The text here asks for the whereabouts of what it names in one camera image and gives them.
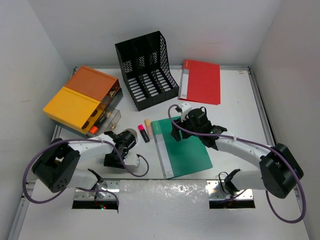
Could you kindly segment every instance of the silver metal plate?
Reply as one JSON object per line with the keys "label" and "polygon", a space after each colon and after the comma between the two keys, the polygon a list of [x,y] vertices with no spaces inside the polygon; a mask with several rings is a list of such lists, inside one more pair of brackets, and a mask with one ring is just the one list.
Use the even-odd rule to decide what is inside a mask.
{"label": "silver metal plate", "polygon": [[[104,183],[107,185],[107,190],[109,192],[114,193],[117,197],[119,197],[119,185],[120,182],[118,180],[108,180],[105,179]],[[82,191],[79,189],[75,189],[74,193],[74,201],[94,201],[95,200],[96,194],[94,192],[87,192],[87,191]],[[104,201],[114,201],[116,198],[110,193],[104,193],[104,194],[99,194],[98,195],[98,200],[104,200]]]}
{"label": "silver metal plate", "polygon": [[[230,194],[225,194],[222,191],[222,188],[220,186],[220,181],[218,180],[207,180],[206,181],[206,189],[208,191],[209,195],[209,201],[221,201],[231,198]],[[243,190],[240,190],[235,193],[235,195],[241,193]],[[252,189],[247,189],[243,194],[236,197],[235,200],[237,201],[253,201],[254,195],[252,192]]]}

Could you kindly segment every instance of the yellow highlighter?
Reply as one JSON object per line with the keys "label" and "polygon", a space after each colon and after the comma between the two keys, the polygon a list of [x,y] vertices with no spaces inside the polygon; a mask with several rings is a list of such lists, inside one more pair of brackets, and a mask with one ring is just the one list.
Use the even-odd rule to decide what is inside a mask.
{"label": "yellow highlighter", "polygon": [[149,119],[144,120],[144,124],[145,124],[146,132],[148,133],[149,139],[152,139],[153,134],[152,134],[152,129],[150,125],[150,120]]}

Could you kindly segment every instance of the red folder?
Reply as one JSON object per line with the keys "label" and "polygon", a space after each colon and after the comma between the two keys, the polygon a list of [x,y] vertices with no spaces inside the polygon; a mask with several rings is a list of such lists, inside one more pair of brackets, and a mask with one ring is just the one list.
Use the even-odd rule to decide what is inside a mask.
{"label": "red folder", "polygon": [[178,98],[219,105],[221,103],[220,65],[185,59]]}

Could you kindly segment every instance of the black clamp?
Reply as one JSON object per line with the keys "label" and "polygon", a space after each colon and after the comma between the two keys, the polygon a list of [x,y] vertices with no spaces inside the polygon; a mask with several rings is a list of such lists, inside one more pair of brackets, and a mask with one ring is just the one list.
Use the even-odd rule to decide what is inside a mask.
{"label": "black clamp", "polygon": [[228,176],[224,179],[224,188],[233,196],[236,192],[239,192],[239,190],[236,188],[236,186],[231,182],[231,180],[234,178],[237,172],[239,172],[240,169],[233,170]]}
{"label": "black clamp", "polygon": [[[208,120],[206,109],[204,107],[195,108],[191,110],[187,114],[186,120],[183,122],[181,118],[174,120],[174,122],[181,128],[186,129],[191,132],[199,133],[199,134],[222,134],[223,132],[227,132],[228,130],[223,126],[212,125],[211,122]],[[172,124],[172,131],[171,136],[179,142],[182,139],[188,139],[192,136],[185,131],[181,131]],[[205,145],[207,148],[213,148],[218,150],[216,145],[216,140],[219,139],[218,136],[196,136],[199,137],[200,141]]]}
{"label": "black clamp", "polygon": [[[135,136],[128,130],[125,130],[118,135],[112,131],[106,131],[104,134],[112,138],[113,142],[115,143],[115,148],[120,153],[122,159],[125,159],[129,150],[132,149],[137,143]],[[113,150],[111,153],[106,154],[104,156],[103,165],[105,167],[112,167],[112,168],[118,168],[118,169],[125,168],[122,165],[115,150]]]}
{"label": "black clamp", "polygon": [[[300,180],[304,176],[304,172],[288,147],[278,143],[272,148],[286,159]],[[297,184],[287,166],[272,151],[261,157],[259,166],[265,189],[280,199],[284,199]]]}
{"label": "black clamp", "polygon": [[[57,138],[51,144],[61,140]],[[58,144],[38,158],[32,166],[32,172],[52,193],[57,193],[65,189],[71,181],[79,159],[79,152],[73,150],[68,143]]]}

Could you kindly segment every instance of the yellow box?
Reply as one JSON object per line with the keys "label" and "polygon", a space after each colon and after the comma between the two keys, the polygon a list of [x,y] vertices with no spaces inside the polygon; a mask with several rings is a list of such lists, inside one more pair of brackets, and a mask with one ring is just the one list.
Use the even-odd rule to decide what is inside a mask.
{"label": "yellow box", "polygon": [[98,100],[64,86],[43,111],[51,119],[87,134],[104,111],[104,107]]}

